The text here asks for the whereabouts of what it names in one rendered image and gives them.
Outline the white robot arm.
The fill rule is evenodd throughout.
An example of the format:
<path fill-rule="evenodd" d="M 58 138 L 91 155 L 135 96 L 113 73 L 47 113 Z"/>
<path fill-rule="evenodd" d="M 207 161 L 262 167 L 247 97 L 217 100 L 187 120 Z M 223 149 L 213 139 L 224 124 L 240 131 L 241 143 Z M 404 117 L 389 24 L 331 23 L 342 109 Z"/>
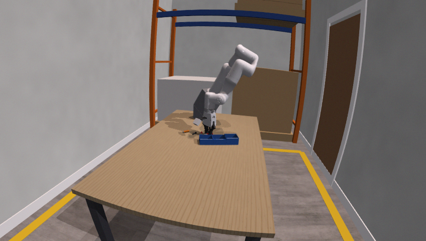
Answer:
<path fill-rule="evenodd" d="M 204 97 L 204 112 L 215 112 L 215 105 L 224 104 L 240 78 L 245 75 L 251 77 L 258 63 L 258 55 L 238 45 L 235 54 L 222 69 L 211 88 L 207 89 Z"/>

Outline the blue rack of bins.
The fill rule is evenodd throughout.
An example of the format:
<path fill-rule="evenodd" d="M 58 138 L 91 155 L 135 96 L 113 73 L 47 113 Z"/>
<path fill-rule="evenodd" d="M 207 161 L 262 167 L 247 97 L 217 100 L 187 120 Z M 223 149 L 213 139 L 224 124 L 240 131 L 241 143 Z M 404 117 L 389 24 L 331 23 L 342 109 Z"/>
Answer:
<path fill-rule="evenodd" d="M 199 135 L 200 145 L 238 145 L 237 134 Z"/>

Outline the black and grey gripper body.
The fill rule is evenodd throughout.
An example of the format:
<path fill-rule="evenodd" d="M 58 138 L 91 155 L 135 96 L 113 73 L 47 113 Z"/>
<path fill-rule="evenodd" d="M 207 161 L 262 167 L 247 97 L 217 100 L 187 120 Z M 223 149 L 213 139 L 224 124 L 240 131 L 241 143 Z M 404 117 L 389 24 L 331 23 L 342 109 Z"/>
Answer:
<path fill-rule="evenodd" d="M 212 125 L 213 125 L 213 122 L 214 122 L 215 126 L 216 126 L 216 113 L 215 112 L 212 112 L 212 113 L 204 112 L 203 117 L 207 118 L 207 119 L 203 119 L 204 125 L 211 128 Z"/>

